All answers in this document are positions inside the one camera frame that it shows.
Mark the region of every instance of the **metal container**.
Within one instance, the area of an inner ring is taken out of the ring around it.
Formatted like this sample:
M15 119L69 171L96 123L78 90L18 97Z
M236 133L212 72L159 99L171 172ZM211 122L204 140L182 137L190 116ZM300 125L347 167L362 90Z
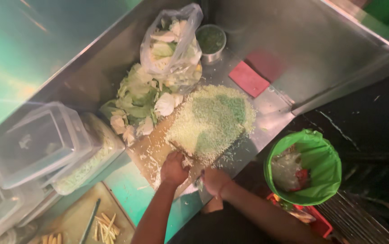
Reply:
M212 63L214 61L216 61L217 59L219 59L221 57L221 53L224 49L224 47L226 46L226 34L224 33L224 31L217 25L212 25L212 24L208 24L208 25L204 25L204 26L201 26L199 27L197 30L196 30L196 34L197 32L201 31L202 29L206 28L206 27L210 27L210 26L213 26L217 29L219 29L222 33L223 33L223 36L224 36L224 42L223 42L223 46L220 48L219 51L215 52L215 53L211 53L211 54L206 54L206 53L202 53L202 60L206 61L207 63Z

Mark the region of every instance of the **green trash bin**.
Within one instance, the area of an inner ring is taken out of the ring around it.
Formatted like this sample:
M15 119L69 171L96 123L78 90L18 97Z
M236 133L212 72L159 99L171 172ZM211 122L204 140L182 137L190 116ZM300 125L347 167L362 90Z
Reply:
M286 192L274 186L271 159L293 144L301 153L302 168L311 170L311 184L300 191ZM336 194L342 177L342 166L338 153L321 133L304 129L283 137L273 146L264 163L264 175L270 189L282 199L297 205L311 206L321 204Z

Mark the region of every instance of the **person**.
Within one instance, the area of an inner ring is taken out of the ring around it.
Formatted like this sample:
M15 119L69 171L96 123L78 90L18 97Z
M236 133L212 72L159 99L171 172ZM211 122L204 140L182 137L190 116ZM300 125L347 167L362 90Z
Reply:
M164 243L176 188L187 179L190 170L182 167L183 160L180 152L167 156L160 171L161 184L137 225L132 244ZM329 243L297 218L246 191L222 170L206 168L201 179L212 196L231 206L195 216L171 243Z

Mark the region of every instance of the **metal grate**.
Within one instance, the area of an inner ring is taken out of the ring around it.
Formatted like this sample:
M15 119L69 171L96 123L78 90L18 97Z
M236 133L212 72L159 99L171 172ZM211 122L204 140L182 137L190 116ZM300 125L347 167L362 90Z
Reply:
M351 244L389 244L389 231L347 193L338 192L315 207Z

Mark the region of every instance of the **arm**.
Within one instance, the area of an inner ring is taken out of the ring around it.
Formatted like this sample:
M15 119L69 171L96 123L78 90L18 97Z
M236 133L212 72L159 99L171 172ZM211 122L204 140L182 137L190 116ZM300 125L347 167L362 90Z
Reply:
M297 218L237 185L223 171L205 169L202 180L210 194L231 203L252 223L280 242L329 243L312 233L310 227Z
M137 225L132 244L164 243L173 196L176 188L187 179L190 169L182 168L183 160L184 155L178 152L167 156L160 171L161 184Z

